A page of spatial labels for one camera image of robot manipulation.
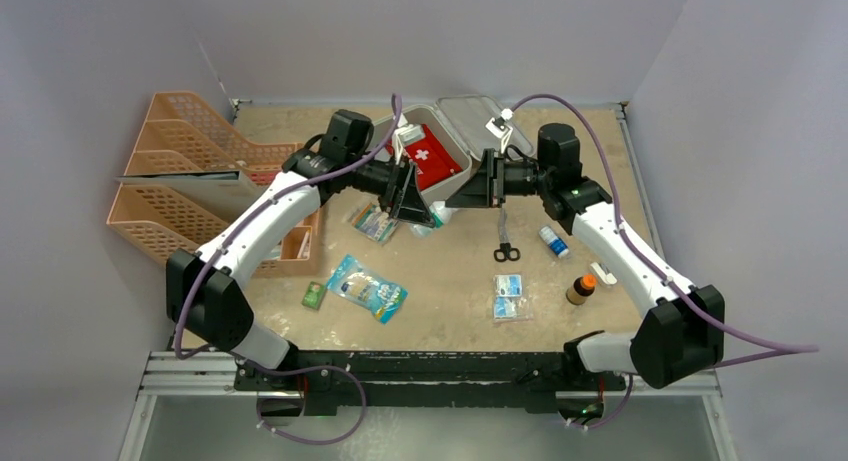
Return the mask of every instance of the bottle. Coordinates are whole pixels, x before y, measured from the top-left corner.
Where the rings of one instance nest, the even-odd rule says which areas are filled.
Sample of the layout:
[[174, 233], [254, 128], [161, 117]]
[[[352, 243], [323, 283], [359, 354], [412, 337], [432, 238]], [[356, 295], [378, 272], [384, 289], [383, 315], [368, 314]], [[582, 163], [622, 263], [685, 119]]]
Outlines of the bottle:
[[575, 279], [574, 284], [565, 291], [565, 298], [569, 303], [580, 306], [595, 292], [596, 284], [598, 284], [598, 280], [591, 274], [581, 276]]
[[430, 212], [433, 213], [433, 218], [436, 220], [435, 228], [428, 228], [426, 226], [421, 226], [419, 224], [410, 224], [409, 229], [412, 230], [412, 234], [416, 237], [424, 238], [433, 233], [433, 231], [441, 228], [445, 224], [448, 224], [450, 218], [453, 216], [453, 213], [459, 211], [459, 208], [448, 208], [445, 206], [444, 201], [436, 201], [430, 206]]
[[550, 226], [542, 226], [542, 229], [539, 230], [539, 236], [558, 258], [567, 258], [571, 254], [565, 241], [557, 236]]

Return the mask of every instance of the robotic arm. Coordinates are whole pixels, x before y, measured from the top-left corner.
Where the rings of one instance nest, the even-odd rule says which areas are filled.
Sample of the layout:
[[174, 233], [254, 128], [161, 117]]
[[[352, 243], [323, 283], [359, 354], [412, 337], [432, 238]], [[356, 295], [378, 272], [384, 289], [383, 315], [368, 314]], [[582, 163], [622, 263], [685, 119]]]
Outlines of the robotic arm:
[[[392, 217], [432, 226], [434, 220], [416, 184], [415, 165], [407, 158], [371, 161], [348, 174], [326, 175], [359, 159], [370, 141], [373, 125], [359, 114], [335, 113], [321, 138], [318, 152], [310, 143], [283, 164], [282, 172], [262, 197], [233, 226], [250, 219], [247, 228], [230, 227], [196, 253], [176, 251], [166, 266], [167, 308], [177, 321], [195, 279], [212, 259], [221, 241], [234, 241], [217, 256], [200, 283], [186, 327], [221, 351], [233, 352], [269, 368], [297, 367], [297, 347], [256, 322], [243, 289], [263, 257], [292, 227], [346, 187], [379, 196]], [[573, 128], [549, 124], [539, 130], [537, 159], [513, 161], [487, 150], [474, 177], [449, 198], [448, 206], [498, 207], [512, 195], [538, 195], [545, 212], [569, 234], [583, 241], [624, 285], [642, 317], [636, 333], [590, 333], [565, 343], [566, 374], [605, 371], [635, 373], [661, 388], [719, 362], [723, 335], [691, 312], [648, 271], [618, 236], [609, 195], [582, 176], [580, 143]], [[276, 199], [275, 193], [306, 179], [318, 180]], [[257, 206], [273, 205], [257, 213]], [[641, 239], [631, 239], [655, 263], [665, 266], [689, 297], [722, 321], [724, 300], [712, 286], [695, 287], [674, 271]]]

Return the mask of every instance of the gray floor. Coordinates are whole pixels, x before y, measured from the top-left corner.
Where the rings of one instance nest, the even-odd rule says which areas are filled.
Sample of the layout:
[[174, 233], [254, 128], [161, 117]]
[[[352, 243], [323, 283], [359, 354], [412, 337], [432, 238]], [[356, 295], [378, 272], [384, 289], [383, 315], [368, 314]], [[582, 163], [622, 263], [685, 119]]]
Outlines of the gray floor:
[[[359, 432], [313, 447], [256, 429], [250, 397], [160, 397], [144, 460], [645, 460], [713, 461], [699, 397], [634, 398], [613, 423], [589, 433], [567, 430], [558, 415], [520, 409], [372, 408]], [[344, 432], [356, 408], [296, 419], [289, 429], [326, 438]]]

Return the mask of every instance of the black scissors handle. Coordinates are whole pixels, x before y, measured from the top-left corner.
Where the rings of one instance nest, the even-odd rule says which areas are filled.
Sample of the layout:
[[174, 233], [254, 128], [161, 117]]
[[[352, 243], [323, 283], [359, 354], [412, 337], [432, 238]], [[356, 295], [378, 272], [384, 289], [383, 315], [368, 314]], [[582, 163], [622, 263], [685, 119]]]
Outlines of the black scissors handle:
[[518, 261], [521, 259], [521, 251], [518, 248], [513, 248], [509, 243], [501, 243], [501, 247], [494, 251], [495, 261], [499, 263], [509, 261]]

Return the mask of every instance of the orange bottle cap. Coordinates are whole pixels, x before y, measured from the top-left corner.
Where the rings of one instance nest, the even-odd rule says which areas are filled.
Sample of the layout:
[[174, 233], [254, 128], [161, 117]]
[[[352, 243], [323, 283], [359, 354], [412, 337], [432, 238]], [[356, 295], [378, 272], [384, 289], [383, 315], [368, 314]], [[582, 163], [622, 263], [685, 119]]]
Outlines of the orange bottle cap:
[[580, 285], [583, 289], [592, 289], [598, 284], [598, 280], [591, 274], [584, 275], [580, 278]]

